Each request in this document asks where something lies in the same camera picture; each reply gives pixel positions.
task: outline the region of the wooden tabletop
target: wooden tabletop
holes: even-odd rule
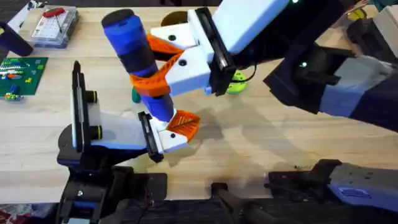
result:
[[[128,75],[100,24],[116,9],[78,10],[81,18],[67,49],[35,49],[30,56],[49,57],[36,95],[20,103],[0,101],[0,203],[59,201],[68,171],[57,164],[57,139],[70,123],[74,60],[81,63],[88,89],[98,91],[103,112],[137,118],[137,112],[145,109],[131,102]],[[177,8],[133,10],[149,31]],[[30,11],[20,31],[24,38],[30,36],[41,13]],[[350,48],[340,28],[329,29],[318,43]],[[215,181],[229,183],[242,197],[267,197],[262,185],[268,172],[311,169],[319,159],[398,169],[396,133],[346,118],[310,114],[284,106],[272,96],[262,80],[279,62],[260,65],[240,95],[204,96],[198,90],[175,97],[176,108],[201,117],[194,140],[166,154],[160,164],[148,156],[123,164],[137,172],[167,173],[168,199],[208,198],[208,187]],[[250,75],[252,68],[245,72]]]

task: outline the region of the blue cylindrical object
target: blue cylindrical object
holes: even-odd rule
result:
[[[114,11],[102,20],[104,33],[128,73],[151,77],[157,72],[154,54],[150,49],[140,18],[130,9]],[[151,115],[169,122],[174,115],[170,95],[157,97],[141,95]]]
[[[0,34],[0,45],[20,56],[28,56],[33,48],[5,22],[0,22],[4,31]]]

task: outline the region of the green circuit board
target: green circuit board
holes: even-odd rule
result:
[[[34,95],[42,78],[47,57],[5,58],[0,65],[0,96],[10,92],[11,85],[19,87],[18,95]],[[10,78],[12,73],[19,78]]]

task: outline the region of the orange bracket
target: orange bracket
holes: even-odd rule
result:
[[[182,134],[187,137],[188,142],[196,135],[200,124],[200,117],[183,110],[177,110],[166,130]]]
[[[175,55],[153,76],[149,78],[142,78],[134,74],[130,74],[130,81],[138,94],[153,97],[169,94],[170,87],[166,82],[166,74],[169,72],[178,58],[180,58],[183,50],[174,47],[166,41],[156,38],[152,35],[147,35],[147,39],[152,51]]]

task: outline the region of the screw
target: screw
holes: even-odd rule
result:
[[[175,40],[175,39],[176,39],[175,35],[170,35],[170,36],[169,36],[169,40],[173,41],[173,40]]]
[[[187,61],[185,59],[181,59],[181,60],[178,61],[178,64],[180,66],[186,66],[187,65]]]

